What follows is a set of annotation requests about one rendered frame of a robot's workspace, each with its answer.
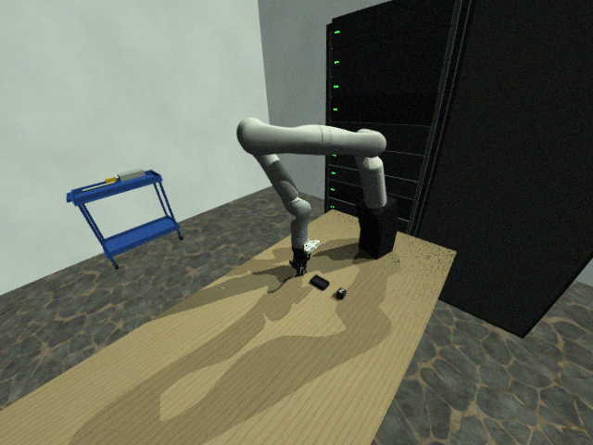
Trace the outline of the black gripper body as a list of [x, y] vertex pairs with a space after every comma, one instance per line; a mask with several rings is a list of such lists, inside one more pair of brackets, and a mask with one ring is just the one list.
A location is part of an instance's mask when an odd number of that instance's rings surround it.
[[[304, 256], [304, 250], [303, 250], [303, 248], [294, 248], [294, 247], [292, 246], [292, 250], [293, 250], [293, 252], [294, 252], [294, 256], [293, 256], [293, 258], [296, 256], [296, 261], [300, 261], [300, 256], [303, 256], [303, 260], [305, 259], [305, 256]], [[303, 253], [303, 254], [302, 254], [302, 253]], [[302, 254], [302, 255], [301, 255], [301, 254]]]

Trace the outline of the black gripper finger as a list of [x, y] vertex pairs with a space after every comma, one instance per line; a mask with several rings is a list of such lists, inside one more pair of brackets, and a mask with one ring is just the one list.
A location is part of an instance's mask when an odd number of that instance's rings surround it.
[[301, 264], [302, 264], [302, 261], [303, 261], [303, 256], [300, 256], [300, 261], [296, 261], [296, 256], [291, 261], [289, 261], [289, 263], [291, 264], [291, 266], [293, 268], [295, 268], [296, 269], [296, 272], [299, 273], [299, 274], [301, 274]]
[[[310, 253], [310, 254], [311, 254], [311, 253]], [[306, 267], [306, 270], [307, 270], [307, 262], [309, 261], [310, 254], [308, 254], [308, 255], [309, 255], [308, 257], [307, 257], [307, 255], [306, 255], [306, 254], [304, 254], [304, 256], [305, 256], [305, 259], [302, 261], [302, 266]]]

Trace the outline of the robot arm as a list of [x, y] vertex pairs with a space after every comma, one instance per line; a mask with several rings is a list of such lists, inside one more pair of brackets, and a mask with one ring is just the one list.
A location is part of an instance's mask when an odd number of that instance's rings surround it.
[[291, 222], [292, 246], [303, 248], [306, 255], [320, 245], [319, 240], [309, 241], [311, 207], [298, 197], [296, 184], [276, 154], [354, 155], [366, 207], [375, 210], [386, 204], [384, 166], [378, 158], [386, 147], [381, 133], [367, 129], [353, 133], [324, 125], [285, 128], [246, 118], [238, 124], [236, 135], [244, 151], [265, 171], [286, 210], [296, 216]]

